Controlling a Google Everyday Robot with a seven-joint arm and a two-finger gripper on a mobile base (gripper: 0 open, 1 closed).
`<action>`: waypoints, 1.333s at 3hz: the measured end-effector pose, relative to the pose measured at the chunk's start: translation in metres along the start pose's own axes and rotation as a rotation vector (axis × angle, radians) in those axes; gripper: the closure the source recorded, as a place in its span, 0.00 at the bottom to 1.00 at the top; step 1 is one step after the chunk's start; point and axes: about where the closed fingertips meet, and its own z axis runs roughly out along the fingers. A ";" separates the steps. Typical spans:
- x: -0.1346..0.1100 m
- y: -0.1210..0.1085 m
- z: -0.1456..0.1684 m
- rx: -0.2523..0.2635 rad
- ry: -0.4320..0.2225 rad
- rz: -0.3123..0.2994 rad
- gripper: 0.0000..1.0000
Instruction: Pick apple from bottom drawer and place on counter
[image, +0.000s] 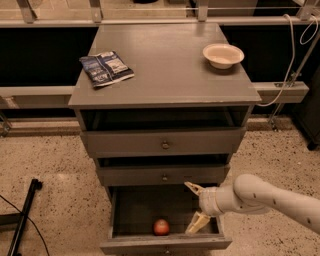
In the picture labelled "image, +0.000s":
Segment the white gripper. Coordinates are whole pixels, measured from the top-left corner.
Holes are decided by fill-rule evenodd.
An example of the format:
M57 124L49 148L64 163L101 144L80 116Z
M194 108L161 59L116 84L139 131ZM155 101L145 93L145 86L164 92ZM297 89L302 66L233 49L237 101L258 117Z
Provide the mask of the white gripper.
M202 212L196 211L194 213L191 222L185 231L186 234L195 234L209 223L211 217L222 214L217 203L218 188L203 188L200 185L189 181L185 182L184 185L187 186L195 195L199 196L199 207Z

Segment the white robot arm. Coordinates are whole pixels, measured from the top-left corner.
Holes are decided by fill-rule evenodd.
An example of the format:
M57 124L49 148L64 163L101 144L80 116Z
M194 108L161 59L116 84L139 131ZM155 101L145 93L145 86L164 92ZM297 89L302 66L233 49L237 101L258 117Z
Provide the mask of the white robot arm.
M195 212L186 234L197 233L212 217L227 212L263 214L268 208L320 234L319 199L280 189L255 175L239 175L231 185L223 187L204 188L191 182L185 185L198 196L201 209Z

